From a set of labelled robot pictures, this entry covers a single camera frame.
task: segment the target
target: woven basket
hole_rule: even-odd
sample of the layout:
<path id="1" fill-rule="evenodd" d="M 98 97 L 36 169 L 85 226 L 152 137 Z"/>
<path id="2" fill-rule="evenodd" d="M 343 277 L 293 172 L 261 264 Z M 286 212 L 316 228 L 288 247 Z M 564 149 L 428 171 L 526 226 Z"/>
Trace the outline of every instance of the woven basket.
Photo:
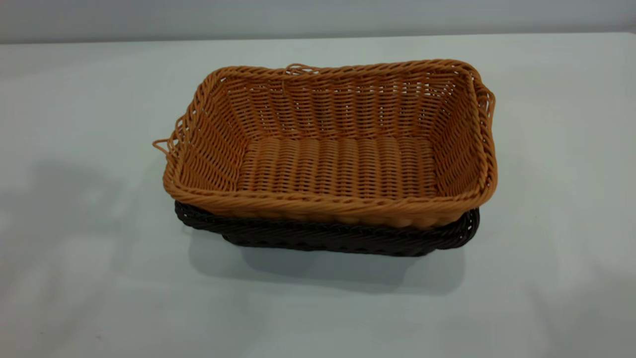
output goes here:
<path id="1" fill-rule="evenodd" d="M 154 146 L 165 190 L 216 215 L 428 229 L 493 194 L 494 104 L 453 60 L 229 67 Z"/>
<path id="2" fill-rule="evenodd" d="M 446 226 L 418 230 L 338 222 L 219 217 L 178 201 L 174 209 L 187 226 L 219 233 L 234 245 L 409 257 L 464 246 L 477 232 L 480 219 L 479 209 L 474 209 Z"/>

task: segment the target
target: basket side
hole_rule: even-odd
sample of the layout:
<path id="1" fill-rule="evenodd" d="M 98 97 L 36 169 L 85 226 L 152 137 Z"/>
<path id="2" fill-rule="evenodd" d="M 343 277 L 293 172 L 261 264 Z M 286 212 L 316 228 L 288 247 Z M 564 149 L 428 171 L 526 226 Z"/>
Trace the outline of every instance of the basket side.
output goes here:
<path id="1" fill-rule="evenodd" d="M 235 190 L 248 142 L 227 90 L 213 72 L 199 85 L 168 139 L 165 190 L 192 204 L 205 201 L 201 192 Z"/>

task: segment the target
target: rectangular basket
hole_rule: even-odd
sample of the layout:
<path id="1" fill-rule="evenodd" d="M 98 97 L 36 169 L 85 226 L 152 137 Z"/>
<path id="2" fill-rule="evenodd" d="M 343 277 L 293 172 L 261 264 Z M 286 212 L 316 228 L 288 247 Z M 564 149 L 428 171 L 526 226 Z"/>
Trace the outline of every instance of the rectangular basket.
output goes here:
<path id="1" fill-rule="evenodd" d="M 434 250 L 464 246 L 479 227 L 479 209 L 443 227 L 419 230 L 267 218 L 228 218 L 178 201 L 174 211 L 184 224 L 223 235 L 245 247 L 289 248 L 401 257 L 424 256 Z"/>
<path id="2" fill-rule="evenodd" d="M 454 60 L 229 67 L 154 145 L 165 190 L 216 215 L 428 229 L 493 194 L 494 104 Z"/>

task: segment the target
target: basket rim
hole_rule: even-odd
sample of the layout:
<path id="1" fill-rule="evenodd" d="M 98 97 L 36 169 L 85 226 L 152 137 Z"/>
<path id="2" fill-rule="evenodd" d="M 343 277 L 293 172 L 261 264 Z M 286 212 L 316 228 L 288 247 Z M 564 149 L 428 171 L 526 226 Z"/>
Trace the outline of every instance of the basket rim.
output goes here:
<path id="1" fill-rule="evenodd" d="M 290 80 L 301 76 L 323 76 L 325 78 L 341 78 L 342 76 L 360 76 L 373 74 L 386 74 L 387 70 L 400 73 L 413 71 L 414 69 L 427 68 L 428 70 L 444 69 L 449 73 L 455 73 L 467 78 L 468 91 L 473 115 L 470 117 L 471 129 L 475 134 L 475 144 L 480 161 L 480 177 L 475 187 L 455 196 L 436 197 L 406 197 L 402 199 L 332 196 L 327 194 L 313 194 L 307 192 L 273 193 L 250 190 L 221 191 L 205 190 L 183 185 L 181 182 L 181 168 L 183 168 L 183 156 L 179 155 L 183 147 L 179 142 L 189 141 L 190 134 L 186 130 L 189 127 L 186 116 L 181 117 L 176 124 L 175 131 L 167 141 L 168 151 L 166 170 L 163 176 L 163 184 L 166 191 L 182 203 L 192 205 L 209 204 L 213 198 L 214 206 L 231 210 L 268 210 L 268 211 L 294 211 L 307 213 L 323 213 L 328 215 L 378 215 L 384 216 L 388 211 L 391 215 L 418 215 L 421 213 L 453 213 L 468 211 L 483 204 L 490 199 L 497 185 L 497 163 L 495 159 L 494 143 L 490 133 L 492 114 L 494 111 L 495 96 L 481 83 L 479 72 L 471 65 L 457 60 L 422 60 L 395 63 L 381 63 L 375 65 L 344 66 L 341 68 L 306 68 L 311 71 L 291 73 L 288 68 L 270 69 L 252 66 L 231 66 L 217 69 L 212 72 L 197 90 L 197 95 L 204 96 L 202 87 L 211 82 L 220 81 L 228 76 L 240 76 L 250 78 L 257 76 L 262 79 L 267 76 L 270 79 Z M 480 108 L 479 100 L 486 99 L 488 108 Z M 196 110 L 200 106 L 197 97 L 188 107 L 188 111 Z M 237 204 L 236 199 L 241 198 L 242 204 Z"/>

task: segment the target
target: dark brown wicker basket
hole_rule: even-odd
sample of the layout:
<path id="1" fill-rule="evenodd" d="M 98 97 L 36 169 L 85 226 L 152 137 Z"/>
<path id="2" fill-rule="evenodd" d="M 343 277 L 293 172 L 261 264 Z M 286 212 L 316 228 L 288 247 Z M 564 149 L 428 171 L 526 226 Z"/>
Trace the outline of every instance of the dark brown wicker basket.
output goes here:
<path id="1" fill-rule="evenodd" d="M 267 218 L 220 217 L 175 201 L 181 221 L 195 229 L 212 231 L 234 245 L 245 247 L 325 250 L 389 256 L 424 256 L 436 249 L 465 245 L 479 226 L 479 209 L 443 227 L 431 230 L 385 226 L 347 225 Z"/>

